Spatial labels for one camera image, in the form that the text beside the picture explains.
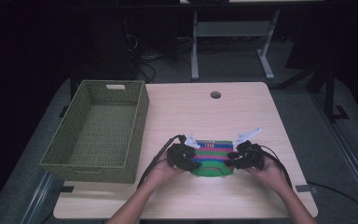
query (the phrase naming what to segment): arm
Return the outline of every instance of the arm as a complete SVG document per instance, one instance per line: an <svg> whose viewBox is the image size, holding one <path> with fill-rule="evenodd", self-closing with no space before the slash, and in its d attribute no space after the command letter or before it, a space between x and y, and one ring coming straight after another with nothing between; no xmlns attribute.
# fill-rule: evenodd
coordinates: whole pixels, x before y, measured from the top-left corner
<svg viewBox="0 0 358 224"><path fill-rule="evenodd" d="M245 170L255 176L262 185L272 189L278 194L286 206L294 224L317 223L304 204L299 200L296 193L289 187L278 165L267 157L264 157L264 161L265 166L263 170L255 168L247 168Z"/></svg>
<svg viewBox="0 0 358 224"><path fill-rule="evenodd" d="M165 152L141 187L109 218L107 224L136 223L153 192L169 179L183 172L181 169L172 168L167 163L166 158Z"/></svg>

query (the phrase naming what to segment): floor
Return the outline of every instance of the floor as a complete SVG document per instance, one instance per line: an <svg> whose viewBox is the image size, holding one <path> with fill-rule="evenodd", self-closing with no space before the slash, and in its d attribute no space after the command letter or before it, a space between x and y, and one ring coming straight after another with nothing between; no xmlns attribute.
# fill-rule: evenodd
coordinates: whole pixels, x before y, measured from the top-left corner
<svg viewBox="0 0 358 224"><path fill-rule="evenodd" d="M218 39L212 45L203 42L204 49L199 56L200 79L198 82L266 82L277 85L287 78L301 72L286 69L285 62L293 44L290 41L274 41L268 51L268 59L275 74L274 80L267 80L263 74L256 50L263 39ZM154 55L153 50L146 54ZM147 63L156 71L155 83L191 82L190 53L179 55L180 59L159 59ZM150 67L141 65L145 74L151 78ZM311 94L306 90L309 77L303 78L284 90L271 91L275 105L280 113L283 125L289 135L298 161L308 181L318 183L350 195L358 202L358 181L346 160L342 143L333 132L339 130L358 160L358 106L351 92L338 80L336 82L335 105L342 105L349 119L329 122L321 111L320 102L324 100L324 91ZM24 150L10 179L0 194L0 223L103 223L104 220L59 220L51 216L59 196L62 180L46 180L45 171L38 163L55 133L61 119L62 109L70 103L69 80L62 83L50 103L45 116L40 120L27 148ZM42 194L35 190L42 180L48 188ZM313 194L318 206L316 217L320 223L358 223L358 204L348 197L324 187L315 187ZM195 223L191 220L149 221L148 223ZM214 220L216 223L290 223L288 219L278 220Z"/></svg>

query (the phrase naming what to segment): white metal table leg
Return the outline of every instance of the white metal table leg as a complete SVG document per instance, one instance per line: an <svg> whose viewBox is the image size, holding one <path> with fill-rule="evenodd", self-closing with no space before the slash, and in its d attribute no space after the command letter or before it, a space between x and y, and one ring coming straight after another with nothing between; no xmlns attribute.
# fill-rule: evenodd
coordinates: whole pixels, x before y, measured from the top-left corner
<svg viewBox="0 0 358 224"><path fill-rule="evenodd" d="M269 23L268 32L266 34L266 43L262 49L257 50L257 56L260 59L261 65L263 66L264 73L266 74L267 79L274 79L271 67L269 66L269 61L267 60L267 51L269 49L269 43L271 42L272 35L274 34L274 29L278 20L280 10L275 10L272 16L272 19Z"/></svg>
<svg viewBox="0 0 358 224"><path fill-rule="evenodd" d="M193 21L193 51L191 52L191 79L199 79L199 59L197 57L197 11L194 12Z"/></svg>

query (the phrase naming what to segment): dark background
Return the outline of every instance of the dark background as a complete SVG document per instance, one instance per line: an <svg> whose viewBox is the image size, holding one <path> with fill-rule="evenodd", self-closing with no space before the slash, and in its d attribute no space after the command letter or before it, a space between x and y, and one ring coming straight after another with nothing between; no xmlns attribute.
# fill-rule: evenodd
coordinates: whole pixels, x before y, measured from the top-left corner
<svg viewBox="0 0 358 224"><path fill-rule="evenodd" d="M358 103L358 3L343 6L284 9L274 37L296 41L289 67L327 64ZM53 1L0 1L0 190L66 79L134 79L137 68L123 35L128 31L167 55L174 55L178 35L191 34L191 12L136 13L132 26L122 26L125 17L69 13ZM167 32L150 32L155 26Z"/></svg>

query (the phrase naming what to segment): person's left hand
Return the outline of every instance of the person's left hand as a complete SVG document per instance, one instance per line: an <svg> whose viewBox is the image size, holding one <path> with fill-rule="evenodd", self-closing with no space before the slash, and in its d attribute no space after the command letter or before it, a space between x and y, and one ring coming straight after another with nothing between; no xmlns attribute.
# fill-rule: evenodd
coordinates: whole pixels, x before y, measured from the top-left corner
<svg viewBox="0 0 358 224"><path fill-rule="evenodd" d="M174 176L183 173L184 170L171 167L167 162L167 152L165 151L158 159L158 163L150 171L146 182L152 184L155 188L163 185Z"/></svg>

